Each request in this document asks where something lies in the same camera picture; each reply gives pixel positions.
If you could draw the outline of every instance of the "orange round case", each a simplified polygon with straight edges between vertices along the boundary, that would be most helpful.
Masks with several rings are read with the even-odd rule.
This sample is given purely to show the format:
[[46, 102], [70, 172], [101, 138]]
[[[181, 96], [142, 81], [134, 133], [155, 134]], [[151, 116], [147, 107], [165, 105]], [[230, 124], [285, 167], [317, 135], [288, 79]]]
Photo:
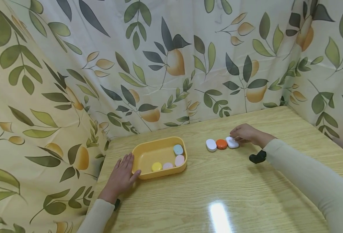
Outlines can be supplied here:
[[226, 140], [218, 139], [215, 143], [217, 144], [217, 148], [220, 150], [224, 150], [227, 148]]

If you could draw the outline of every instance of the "yellow container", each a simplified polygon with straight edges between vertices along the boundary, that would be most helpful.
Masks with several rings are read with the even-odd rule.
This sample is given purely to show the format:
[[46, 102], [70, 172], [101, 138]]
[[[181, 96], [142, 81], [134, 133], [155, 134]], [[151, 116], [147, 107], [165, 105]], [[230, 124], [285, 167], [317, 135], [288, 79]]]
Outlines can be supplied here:
[[[176, 156], [173, 149], [176, 144], [183, 147], [184, 163], [179, 167], [152, 172], [152, 165], [155, 162], [160, 162], [161, 164], [171, 162], [175, 165], [174, 162]], [[138, 169], [142, 170], [142, 173], [139, 176], [142, 180], [183, 172], [187, 167], [186, 145], [180, 137], [169, 137], [152, 142], [145, 142], [137, 145], [133, 149], [132, 153], [134, 154], [134, 166], [132, 167], [132, 173], [134, 174]]]

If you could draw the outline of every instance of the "wooden table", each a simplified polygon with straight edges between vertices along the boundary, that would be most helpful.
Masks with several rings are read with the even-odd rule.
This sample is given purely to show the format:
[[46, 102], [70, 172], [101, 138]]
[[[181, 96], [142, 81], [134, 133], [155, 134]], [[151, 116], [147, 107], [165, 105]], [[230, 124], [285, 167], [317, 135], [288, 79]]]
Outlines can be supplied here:
[[178, 136], [188, 152], [184, 172], [138, 181], [104, 232], [328, 232], [318, 209], [267, 162], [260, 148], [208, 152], [205, 140], [248, 123], [329, 166], [343, 177], [343, 149], [286, 106], [118, 138], [109, 144], [90, 208], [117, 159], [143, 142]]

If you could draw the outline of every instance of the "beige sleeve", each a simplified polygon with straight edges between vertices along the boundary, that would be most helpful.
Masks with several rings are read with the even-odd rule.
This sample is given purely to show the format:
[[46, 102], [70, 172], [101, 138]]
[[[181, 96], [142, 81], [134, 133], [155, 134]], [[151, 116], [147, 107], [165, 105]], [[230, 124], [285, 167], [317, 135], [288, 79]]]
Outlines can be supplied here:
[[332, 233], [343, 233], [343, 178], [279, 139], [263, 149], [279, 170], [323, 213]]
[[113, 210], [113, 204], [108, 203], [103, 199], [97, 199], [85, 220], [83, 220], [77, 233], [103, 233], [105, 225], [112, 215]]

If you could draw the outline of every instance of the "leaf print curtain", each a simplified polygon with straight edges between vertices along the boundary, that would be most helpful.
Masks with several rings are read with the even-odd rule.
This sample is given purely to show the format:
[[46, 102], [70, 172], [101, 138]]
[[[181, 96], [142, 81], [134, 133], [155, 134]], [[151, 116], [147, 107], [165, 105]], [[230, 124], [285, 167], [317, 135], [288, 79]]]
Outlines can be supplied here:
[[113, 138], [281, 105], [343, 148], [343, 2], [2, 0], [0, 230], [75, 232]]
[[109, 142], [65, 79], [0, 2], [0, 232], [74, 232], [88, 209]]

